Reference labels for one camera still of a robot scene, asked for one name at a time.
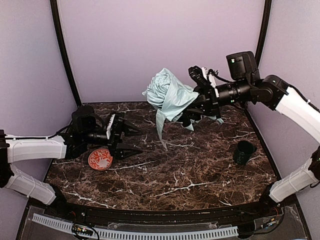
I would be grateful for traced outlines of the left black frame post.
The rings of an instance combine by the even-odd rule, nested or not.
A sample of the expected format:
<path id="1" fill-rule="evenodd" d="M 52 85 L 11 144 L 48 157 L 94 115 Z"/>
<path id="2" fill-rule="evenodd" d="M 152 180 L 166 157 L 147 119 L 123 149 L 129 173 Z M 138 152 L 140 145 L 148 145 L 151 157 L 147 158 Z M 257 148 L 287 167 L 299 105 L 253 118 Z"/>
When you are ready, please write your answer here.
<path id="1" fill-rule="evenodd" d="M 63 34 L 63 29 L 62 29 L 62 24 L 60 19 L 60 13 L 58 8 L 58 1 L 50 0 L 50 8 L 51 8 L 51 15 L 53 19 L 53 25 L 55 29 L 55 35 L 56 35 L 62 63 L 64 66 L 65 74 L 67 77 L 68 85 L 70 87 L 76 106 L 80 107 L 82 105 L 82 101 L 76 86 L 76 81 L 72 72 L 69 56 L 67 53 L 67 48 L 65 44 L 65 39 L 64 39 L 64 34 Z"/>

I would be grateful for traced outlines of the orange patterned ceramic bowl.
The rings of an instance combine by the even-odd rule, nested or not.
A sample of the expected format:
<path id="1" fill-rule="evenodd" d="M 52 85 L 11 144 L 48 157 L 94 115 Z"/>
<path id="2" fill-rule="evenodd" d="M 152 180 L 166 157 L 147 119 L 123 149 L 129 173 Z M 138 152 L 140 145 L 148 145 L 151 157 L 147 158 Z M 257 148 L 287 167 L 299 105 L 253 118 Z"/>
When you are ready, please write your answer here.
<path id="1" fill-rule="evenodd" d="M 96 171 L 105 171 L 112 165 L 113 157 L 106 148 L 99 148 L 90 153 L 88 157 L 89 166 Z"/>

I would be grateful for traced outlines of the right black frame post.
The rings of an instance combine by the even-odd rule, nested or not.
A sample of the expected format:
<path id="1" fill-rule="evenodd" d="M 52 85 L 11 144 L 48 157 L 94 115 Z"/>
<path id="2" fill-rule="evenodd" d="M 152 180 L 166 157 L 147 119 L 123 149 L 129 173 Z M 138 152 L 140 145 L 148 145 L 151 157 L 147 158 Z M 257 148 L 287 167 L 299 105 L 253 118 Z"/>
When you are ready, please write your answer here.
<path id="1" fill-rule="evenodd" d="M 265 0 L 257 46 L 255 50 L 255 60 L 258 66 L 260 65 L 262 53 L 265 45 L 265 40 L 267 36 L 269 20 L 271 15 L 271 8 L 272 8 L 272 0 Z"/>

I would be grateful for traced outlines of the black frame post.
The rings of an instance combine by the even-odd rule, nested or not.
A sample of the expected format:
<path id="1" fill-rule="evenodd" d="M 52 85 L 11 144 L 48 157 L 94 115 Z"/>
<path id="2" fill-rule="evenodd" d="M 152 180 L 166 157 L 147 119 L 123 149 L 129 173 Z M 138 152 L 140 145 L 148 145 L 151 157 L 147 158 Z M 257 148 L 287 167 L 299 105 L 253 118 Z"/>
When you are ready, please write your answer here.
<path id="1" fill-rule="evenodd" d="M 255 60 L 258 66 L 260 65 L 262 53 L 265 45 L 265 40 L 267 36 L 269 20 L 271 15 L 271 8 L 272 8 L 272 0 L 265 0 L 257 46 L 255 50 Z"/>
<path id="2" fill-rule="evenodd" d="M 62 63 L 64 66 L 65 74 L 67 77 L 68 85 L 70 87 L 76 106 L 80 107 L 82 105 L 82 101 L 76 86 L 76 81 L 72 72 L 69 56 L 67 53 L 67 48 L 65 44 L 65 39 L 64 39 L 64 34 L 63 34 L 63 29 L 62 29 L 62 24 L 60 19 L 60 13 L 58 8 L 58 1 L 50 0 L 50 8 L 51 8 L 51 15 L 53 19 L 53 25 L 55 29 L 55 35 L 56 35 Z"/>

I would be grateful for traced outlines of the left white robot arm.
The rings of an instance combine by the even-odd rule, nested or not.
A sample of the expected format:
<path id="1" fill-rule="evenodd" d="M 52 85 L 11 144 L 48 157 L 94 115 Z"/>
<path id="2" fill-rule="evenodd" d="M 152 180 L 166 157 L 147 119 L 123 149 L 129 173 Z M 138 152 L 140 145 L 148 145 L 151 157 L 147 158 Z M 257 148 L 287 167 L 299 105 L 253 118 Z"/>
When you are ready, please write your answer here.
<path id="1" fill-rule="evenodd" d="M 14 163 L 36 159 L 75 159 L 88 145 L 106 147 L 112 157 L 125 159 L 142 150 L 123 143 L 122 136 L 138 136 L 142 130 L 113 112 L 102 119 L 90 105 L 71 114 L 71 123 L 51 136 L 14 136 L 0 131 L 0 186 L 36 199 L 47 206 L 65 202 L 54 185 L 41 182 L 18 169 Z"/>

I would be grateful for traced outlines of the black front table rail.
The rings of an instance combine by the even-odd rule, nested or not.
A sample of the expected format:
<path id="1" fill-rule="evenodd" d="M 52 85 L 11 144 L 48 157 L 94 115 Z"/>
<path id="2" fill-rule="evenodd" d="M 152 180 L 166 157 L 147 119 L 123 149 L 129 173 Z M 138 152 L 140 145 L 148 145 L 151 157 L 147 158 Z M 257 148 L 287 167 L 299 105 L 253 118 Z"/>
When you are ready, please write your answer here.
<path id="1" fill-rule="evenodd" d="M 182 225 L 218 222 L 219 224 L 241 225 L 252 222 L 259 217 L 269 217 L 276 213 L 271 208 L 269 212 L 250 215 L 259 206 L 259 202 L 246 203 L 236 206 L 209 208 L 203 210 L 183 211 L 137 211 L 108 209 L 85 206 L 74 203 L 68 204 L 75 212 L 71 219 L 89 226 L 107 226 L 111 223 L 138 225 Z"/>

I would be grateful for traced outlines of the mint green folding umbrella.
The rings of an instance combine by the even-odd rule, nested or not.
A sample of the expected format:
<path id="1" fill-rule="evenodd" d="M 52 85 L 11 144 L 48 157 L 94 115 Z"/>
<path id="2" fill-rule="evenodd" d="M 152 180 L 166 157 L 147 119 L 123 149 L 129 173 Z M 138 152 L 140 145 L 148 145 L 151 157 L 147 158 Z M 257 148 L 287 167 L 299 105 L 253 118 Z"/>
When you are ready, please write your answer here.
<path id="1" fill-rule="evenodd" d="M 163 68 L 151 80 L 147 89 L 142 93 L 146 100 L 156 109 L 156 130 L 160 142 L 166 149 L 166 142 L 163 140 L 163 128 L 165 121 L 180 123 L 180 117 L 183 110 L 197 99 L 198 93 L 194 92 L 194 88 L 183 84 L 169 69 Z M 186 129 L 193 131 L 193 121 L 191 127 Z"/>

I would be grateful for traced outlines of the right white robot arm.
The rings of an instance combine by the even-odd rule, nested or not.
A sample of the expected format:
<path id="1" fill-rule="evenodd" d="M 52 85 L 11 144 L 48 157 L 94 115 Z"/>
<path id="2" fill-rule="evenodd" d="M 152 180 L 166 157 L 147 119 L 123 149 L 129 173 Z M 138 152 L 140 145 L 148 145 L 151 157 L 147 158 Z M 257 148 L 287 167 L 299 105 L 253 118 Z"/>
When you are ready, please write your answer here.
<path id="1" fill-rule="evenodd" d="M 207 116 L 220 118 L 220 107 L 234 103 L 263 103 L 272 111 L 288 117 L 316 141 L 320 140 L 320 111 L 293 85 L 276 75 L 260 77 L 254 54 L 243 51 L 226 56 L 233 81 L 216 85 L 217 73 L 198 66 L 188 69 L 190 78 L 197 84 L 198 97 L 183 113 L 188 118 Z M 320 181 L 320 151 L 288 176 L 266 187 L 259 201 L 274 206 L 290 195 Z"/>

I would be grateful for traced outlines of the dark green ceramic cup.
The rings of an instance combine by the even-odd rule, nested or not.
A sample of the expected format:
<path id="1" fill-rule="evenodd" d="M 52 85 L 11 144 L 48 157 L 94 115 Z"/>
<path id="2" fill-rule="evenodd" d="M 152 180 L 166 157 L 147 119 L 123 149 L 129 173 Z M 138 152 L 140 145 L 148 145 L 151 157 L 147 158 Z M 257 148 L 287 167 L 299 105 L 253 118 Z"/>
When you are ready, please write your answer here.
<path id="1" fill-rule="evenodd" d="M 236 145 L 232 159 L 236 164 L 245 166 L 257 149 L 251 142 L 241 140 Z"/>

